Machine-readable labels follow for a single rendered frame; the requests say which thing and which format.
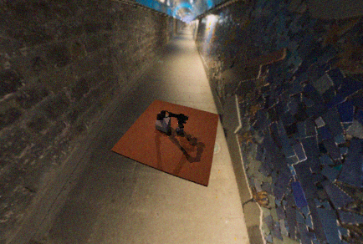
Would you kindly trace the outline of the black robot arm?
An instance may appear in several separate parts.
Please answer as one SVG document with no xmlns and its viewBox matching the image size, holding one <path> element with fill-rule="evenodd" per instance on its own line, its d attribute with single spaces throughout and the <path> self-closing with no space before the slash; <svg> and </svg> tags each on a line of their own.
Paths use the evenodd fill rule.
<svg viewBox="0 0 363 244">
<path fill-rule="evenodd" d="M 185 124 L 188 120 L 188 116 L 185 116 L 184 114 L 173 114 L 172 112 L 168 112 L 169 116 L 166 117 L 166 110 L 162 110 L 160 114 L 157 114 L 156 116 L 156 120 L 163 120 L 163 118 L 167 118 L 167 117 L 175 117 L 178 118 L 179 120 L 183 120 L 182 124 Z"/>
</svg>

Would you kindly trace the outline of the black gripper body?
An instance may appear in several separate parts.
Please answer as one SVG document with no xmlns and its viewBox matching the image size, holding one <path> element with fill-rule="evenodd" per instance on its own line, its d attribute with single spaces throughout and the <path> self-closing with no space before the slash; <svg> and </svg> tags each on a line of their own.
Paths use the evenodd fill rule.
<svg viewBox="0 0 363 244">
<path fill-rule="evenodd" d="M 184 128 L 184 125 L 182 124 L 182 121 L 183 121 L 183 120 L 179 120 L 179 119 L 177 119 L 177 120 L 178 120 L 178 123 L 180 124 L 180 125 L 179 125 L 179 128 L 180 128 L 180 129 L 181 129 L 181 128 Z"/>
</svg>

